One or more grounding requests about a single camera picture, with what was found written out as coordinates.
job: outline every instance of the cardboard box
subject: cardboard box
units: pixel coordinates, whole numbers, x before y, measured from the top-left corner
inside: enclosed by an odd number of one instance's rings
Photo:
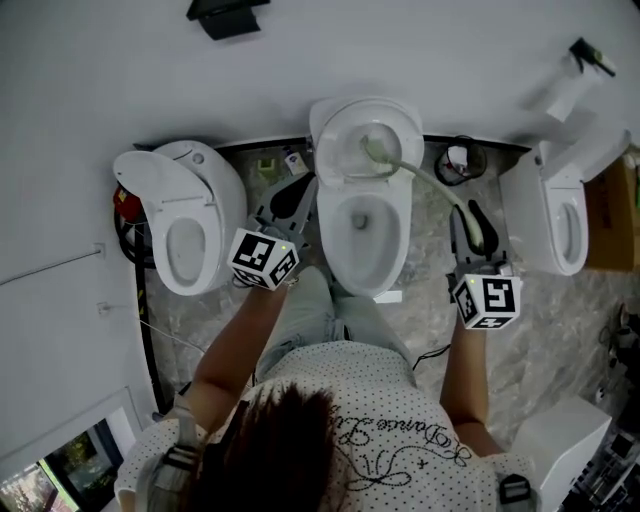
[[[640,270],[640,211],[636,172],[621,158],[585,183],[589,218],[586,266],[597,270]]]

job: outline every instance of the marker cube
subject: marker cube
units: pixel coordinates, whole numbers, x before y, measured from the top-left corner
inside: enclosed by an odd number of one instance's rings
[[[502,329],[520,316],[522,282],[513,276],[465,274],[453,298],[467,329]]]
[[[293,243],[238,228],[227,265],[243,283],[275,290],[300,263]]]

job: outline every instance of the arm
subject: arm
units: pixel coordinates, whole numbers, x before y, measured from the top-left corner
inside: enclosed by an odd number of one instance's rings
[[[457,320],[440,394],[440,405],[460,441],[481,457],[502,451],[485,427],[489,412],[486,341],[485,331],[467,330]]]
[[[196,423],[208,432],[220,428],[238,403],[286,294],[286,286],[273,292],[253,288],[200,360],[185,398]]]

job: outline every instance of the white wall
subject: white wall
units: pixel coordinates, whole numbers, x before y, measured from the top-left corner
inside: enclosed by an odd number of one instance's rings
[[[415,103],[426,133],[520,140],[548,128],[520,105],[584,36],[619,68],[585,104],[625,119],[640,139],[631,0],[274,0],[256,9],[261,33],[225,42],[186,19],[189,3],[9,0],[3,76],[29,79],[31,98],[13,108],[25,123],[58,113],[101,140],[104,159],[131,140],[171,135],[305,134],[314,100],[359,92]]]
[[[152,408],[110,162],[131,142],[307,133],[313,101],[397,95],[425,132],[498,140],[549,131],[519,106],[578,37],[619,76],[585,104],[640,137],[640,12],[631,0],[274,0],[260,34],[214,42],[189,0],[7,0],[0,6],[0,460],[118,389]]]

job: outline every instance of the red object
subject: red object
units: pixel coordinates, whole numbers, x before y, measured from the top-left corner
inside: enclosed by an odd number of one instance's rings
[[[125,190],[122,185],[118,185],[113,194],[113,204],[116,207],[116,211],[127,222],[135,222],[142,212],[142,203],[138,196],[134,196]]]

